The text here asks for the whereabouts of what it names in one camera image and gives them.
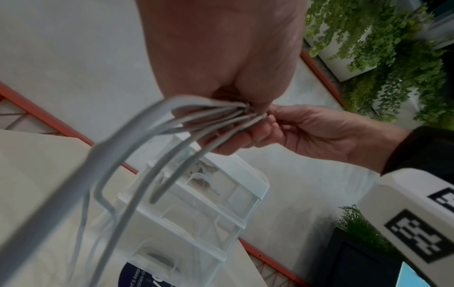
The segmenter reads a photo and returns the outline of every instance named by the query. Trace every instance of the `transparent plastic drawer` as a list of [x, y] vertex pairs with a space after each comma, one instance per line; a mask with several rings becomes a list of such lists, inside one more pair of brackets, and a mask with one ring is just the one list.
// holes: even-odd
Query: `transparent plastic drawer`
[[[123, 210], [125, 206], [119, 201], [115, 208]], [[110, 222], [107, 213], [97, 225], [105, 222]], [[129, 263], [178, 287], [208, 286], [222, 263], [140, 212], [134, 213], [115, 252], [129, 258]]]
[[[148, 166], [141, 172], [134, 184], [119, 194], [118, 198], [128, 203], [143, 175], [150, 169], [151, 166]], [[187, 242], [225, 261], [242, 228], [231, 218], [222, 215], [224, 212], [220, 213], [214, 204], [201, 200], [204, 198], [200, 194], [194, 195], [191, 189], [184, 183], [174, 184], [156, 204], [149, 202], [151, 190], [148, 190], [137, 211]]]
[[[181, 141], [181, 138], [173, 136], [165, 148], [158, 153], [158, 156], [149, 162], [149, 165], [153, 166], [165, 153]], [[195, 154], [197, 147], [197, 144], [192, 144], [175, 156], [164, 169], [166, 175], [170, 176], [184, 160]], [[217, 165], [210, 161], [211, 157], [218, 159]], [[226, 167], [233, 171], [231, 174], [227, 174], [225, 170], [219, 167], [219, 163], [223, 162], [225, 162]], [[266, 178], [266, 182], [264, 182], [262, 174], [259, 174], [250, 166], [245, 167], [245, 165], [247, 164], [241, 165], [229, 157], [208, 154], [190, 168], [178, 180], [177, 184], [184, 186], [190, 193], [196, 194], [201, 201], [215, 206], [218, 211], [244, 229], [248, 217], [261, 198], [240, 184], [233, 176], [238, 175], [242, 179], [245, 178], [245, 182], [253, 187], [257, 186], [256, 183], [264, 186], [263, 190], [260, 190], [262, 197], [269, 188], [269, 184]]]

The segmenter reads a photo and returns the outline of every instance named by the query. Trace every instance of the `red metal frame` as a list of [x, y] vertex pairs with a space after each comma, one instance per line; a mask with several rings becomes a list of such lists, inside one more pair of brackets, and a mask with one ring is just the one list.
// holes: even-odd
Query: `red metal frame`
[[[337, 87], [329, 80], [329, 78], [325, 75], [325, 73], [320, 69], [320, 67], [315, 63], [315, 61], [309, 56], [309, 54], [306, 51], [302, 51], [300, 54], [301, 59], [308, 65], [308, 67], [312, 70], [312, 72], [318, 77], [318, 79], [323, 83], [323, 85], [328, 89], [328, 91], [332, 94], [332, 96], [343, 106], [342, 103], [342, 96], [337, 89]], [[64, 136], [67, 137], [72, 137], [72, 138], [78, 138], [81, 141], [87, 143], [88, 145], [92, 146], [94, 145], [94, 142], [90, 140], [89, 138], [85, 137], [81, 133], [77, 132], [75, 129], [71, 128], [70, 126], [66, 125], [56, 117], [52, 116], [50, 113], [46, 112], [44, 109], [38, 107], [31, 101], [27, 100], [24, 98], [22, 95], [14, 91], [13, 89], [9, 88], [5, 84], [0, 82], [0, 101], [2, 101], [4, 98], [10, 100], [12, 103], [15, 105], [19, 106], [23, 110], [25, 110], [26, 114], [30, 114], [37, 119], [41, 120], [51, 128], [55, 129], [56, 133], [60, 133]], [[128, 164], [123, 164], [123, 166], [131, 171], [132, 173], [137, 173], [138, 171], [133, 168], [132, 166]], [[248, 242], [244, 241], [243, 239], [239, 239], [241, 244], [243, 245], [244, 249], [246, 252], [255, 258], [259, 259], [260, 261], [263, 262], [262, 266], [262, 271], [265, 267], [265, 265], [270, 266], [271, 268], [275, 269], [276, 272], [272, 273], [272, 275], [276, 275], [275, 280], [278, 276], [277, 272], [282, 274], [283, 276], [287, 277], [289, 280], [299, 284], [302, 287], [309, 287], [309, 285], [293, 274], [290, 270], [285, 268], [284, 266], [280, 265], [276, 261], [274, 261], [272, 258], [269, 256], [265, 255], [262, 253], [260, 250], [256, 249], [252, 245], [250, 245]]]

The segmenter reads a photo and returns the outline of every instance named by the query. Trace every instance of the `concrete floor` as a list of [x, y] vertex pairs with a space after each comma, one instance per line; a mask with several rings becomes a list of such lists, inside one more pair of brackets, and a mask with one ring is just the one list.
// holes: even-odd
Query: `concrete floor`
[[[141, 33], [133, 1], [3, 0], [0, 80], [100, 141], [161, 98]], [[341, 108], [301, 61], [276, 103]], [[140, 169], [150, 147], [127, 162]], [[378, 175], [280, 146], [238, 155], [271, 184], [242, 237], [310, 282], [338, 207], [357, 202]]]

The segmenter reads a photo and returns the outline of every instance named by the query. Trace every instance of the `foliage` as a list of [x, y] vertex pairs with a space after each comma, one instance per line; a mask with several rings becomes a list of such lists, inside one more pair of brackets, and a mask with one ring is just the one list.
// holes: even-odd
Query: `foliage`
[[362, 216], [358, 206], [345, 206], [341, 209], [343, 210], [342, 217], [336, 224], [337, 228], [381, 254], [398, 260], [404, 259], [402, 254]]
[[424, 108], [415, 119], [437, 124], [443, 114], [453, 111], [440, 96], [445, 82], [442, 52], [434, 50], [432, 42], [416, 40], [402, 40], [395, 51], [395, 61], [390, 66], [382, 63], [347, 83], [348, 110], [365, 114], [378, 100], [377, 119], [392, 122], [408, 94], [416, 89]]
[[[337, 36], [337, 43], [343, 43], [331, 59], [352, 58], [351, 71], [381, 63], [391, 65], [396, 45], [412, 38], [431, 18], [426, 10], [422, 5], [413, 13], [399, 13], [394, 2], [382, 0], [314, 0], [306, 15], [306, 36], [319, 34], [323, 23], [328, 27], [314, 41], [310, 54], [316, 56]], [[368, 30], [370, 34], [362, 40]]]

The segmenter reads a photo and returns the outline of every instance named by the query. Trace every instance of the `table surface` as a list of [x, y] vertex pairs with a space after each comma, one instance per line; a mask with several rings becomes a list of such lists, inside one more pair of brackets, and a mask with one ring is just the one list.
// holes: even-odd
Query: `table surface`
[[[0, 243], [4, 242], [86, 157], [90, 146], [78, 139], [0, 130]], [[109, 200], [133, 181], [135, 174], [120, 167], [104, 191]], [[80, 203], [9, 282], [10, 287], [62, 286], [70, 260], [80, 218]], [[88, 222], [99, 214], [91, 204]], [[82, 246], [80, 259], [87, 256], [91, 244]], [[77, 270], [83, 267], [79, 260]], [[103, 275], [101, 286], [118, 286], [123, 259], [113, 258]], [[253, 286], [266, 284], [237, 240], [228, 260], [213, 280], [212, 286]]]

